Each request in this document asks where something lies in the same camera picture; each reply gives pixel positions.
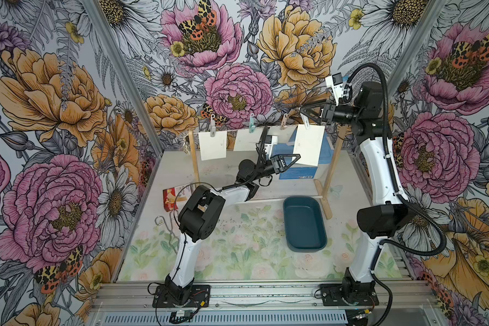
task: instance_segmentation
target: table surface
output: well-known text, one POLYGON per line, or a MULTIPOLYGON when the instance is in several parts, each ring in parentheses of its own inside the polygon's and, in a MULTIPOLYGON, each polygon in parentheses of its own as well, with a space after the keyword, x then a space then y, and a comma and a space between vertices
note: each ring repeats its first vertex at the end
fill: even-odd
MULTIPOLYGON (((232 184, 239 162, 255 161, 256 157, 254 152, 228 152, 226 159, 199 161, 200 179, 215 187, 232 184)), ((164 153, 118 281, 165 279, 176 259, 179 230, 176 223, 170 223, 169 213, 163 207, 163 189, 193 180, 189 155, 164 153), (156 225, 155 218, 159 215, 165 217, 166 225, 156 225)), ((342 278, 361 236, 355 218, 357 211, 370 206, 348 153, 341 153, 327 194, 333 218, 326 220, 323 214, 328 238, 326 248, 313 253, 288 249, 283 200, 289 196, 317 196, 313 180, 274 179, 269 187, 259 188, 254 200, 225 206, 214 232, 203 241, 196 264, 196 280, 342 278)), ((383 250, 376 273, 379 277, 402 277, 387 248, 383 250)))

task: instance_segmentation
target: floral wallpaper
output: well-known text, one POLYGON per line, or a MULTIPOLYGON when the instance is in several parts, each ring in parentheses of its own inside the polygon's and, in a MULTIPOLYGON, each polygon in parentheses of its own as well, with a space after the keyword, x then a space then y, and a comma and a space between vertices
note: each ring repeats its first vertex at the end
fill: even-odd
MULTIPOLYGON (((393 96, 394 153, 412 202, 440 224, 438 256, 408 256, 451 325, 489 326, 489 0, 446 2, 393 96)), ((414 218, 398 238, 431 250, 414 218)))
POLYGON ((157 165, 73 10, 0 0, 0 325, 87 322, 157 165))
MULTIPOLYGON (((101 56, 83 2, 64 6, 77 33, 98 40, 101 56)), ((189 130, 206 131, 212 114, 220 130, 248 127, 251 114, 259 126, 279 125, 284 114, 298 124, 295 108, 330 95, 324 78, 332 71, 348 75, 374 61, 389 76, 427 3, 99 1, 163 147, 176 150, 189 130)), ((361 75, 377 79, 370 71, 361 75)), ((346 145, 353 142, 349 137, 346 145)))

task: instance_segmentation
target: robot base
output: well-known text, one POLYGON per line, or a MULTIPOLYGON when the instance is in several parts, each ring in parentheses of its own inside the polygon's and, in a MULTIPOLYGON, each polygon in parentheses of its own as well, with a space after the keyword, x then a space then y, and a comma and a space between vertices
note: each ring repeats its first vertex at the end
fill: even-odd
POLYGON ((159 285, 152 301, 152 308, 207 308, 210 301, 210 285, 192 285, 192 299, 186 299, 185 304, 180 305, 164 284, 159 285))
POLYGON ((322 304, 331 306, 378 306, 375 282, 355 282, 346 269, 342 284, 320 284, 322 304))

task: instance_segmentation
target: clothespin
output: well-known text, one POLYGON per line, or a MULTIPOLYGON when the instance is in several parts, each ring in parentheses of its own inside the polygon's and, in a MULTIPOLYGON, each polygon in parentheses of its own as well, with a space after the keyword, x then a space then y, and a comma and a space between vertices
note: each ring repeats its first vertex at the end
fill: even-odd
POLYGON ((304 125, 306 127, 306 130, 310 129, 310 121, 308 120, 308 117, 304 114, 301 114, 300 111, 299 111, 299 114, 301 116, 302 123, 304 123, 304 125))
POLYGON ((248 124, 248 132, 251 134, 255 130, 254 120, 253 120, 253 112, 250 113, 250 123, 248 124))
POLYGON ((210 115, 210 137, 214 137, 215 136, 215 121, 214 121, 214 118, 215 118, 215 114, 211 114, 210 115))
POLYGON ((286 121, 288 120, 288 114, 283 115, 283 120, 280 122, 280 130, 286 129, 286 121))

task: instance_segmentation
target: white paper card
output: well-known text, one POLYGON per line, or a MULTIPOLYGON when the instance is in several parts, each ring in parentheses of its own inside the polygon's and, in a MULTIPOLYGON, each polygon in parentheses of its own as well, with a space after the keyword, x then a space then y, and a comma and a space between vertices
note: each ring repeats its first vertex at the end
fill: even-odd
POLYGON ((268 134, 278 136, 279 140, 277 141, 277 143, 283 144, 287 143, 288 140, 290 140, 290 137, 292 136, 293 131, 296 127, 297 126, 287 126, 286 129, 281 129, 280 126, 272 126, 268 129, 268 134))
POLYGON ((323 136, 324 126, 310 125, 310 129, 306 129, 304 125, 297 127, 297 135, 293 146, 293 153, 301 154, 297 164, 319 165, 323 136))
POLYGON ((198 135, 202 161, 226 157, 226 131, 216 131, 214 137, 210 137, 210 132, 198 135))
POLYGON ((259 142, 263 128, 255 128, 250 134, 248 128, 237 130, 236 142, 234 144, 234 152, 255 151, 255 144, 259 142))

